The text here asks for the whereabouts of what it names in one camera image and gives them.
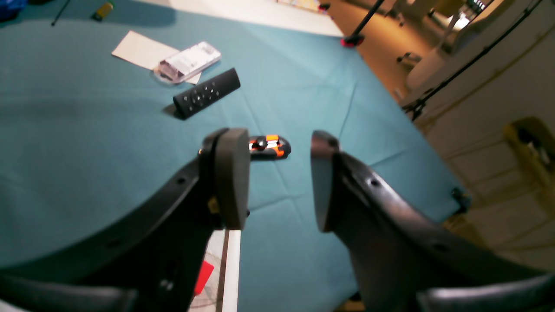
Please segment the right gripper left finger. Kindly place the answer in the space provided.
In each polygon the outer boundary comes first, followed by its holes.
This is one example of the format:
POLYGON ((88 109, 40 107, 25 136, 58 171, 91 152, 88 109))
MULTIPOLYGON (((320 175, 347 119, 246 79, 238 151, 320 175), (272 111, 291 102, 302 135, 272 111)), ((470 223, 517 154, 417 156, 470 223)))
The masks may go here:
POLYGON ((67 249, 1 270, 1 300, 29 312, 186 312, 210 237, 242 230, 251 156, 245 128, 200 154, 135 211, 67 249))

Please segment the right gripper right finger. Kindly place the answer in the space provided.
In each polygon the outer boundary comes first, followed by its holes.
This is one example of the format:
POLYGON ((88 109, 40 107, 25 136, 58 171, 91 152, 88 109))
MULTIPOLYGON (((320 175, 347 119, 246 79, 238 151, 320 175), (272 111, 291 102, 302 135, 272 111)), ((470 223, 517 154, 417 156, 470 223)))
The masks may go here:
POLYGON ((552 312, 554 274, 452 235, 331 134, 311 138, 317 225, 349 249, 369 312, 552 312))

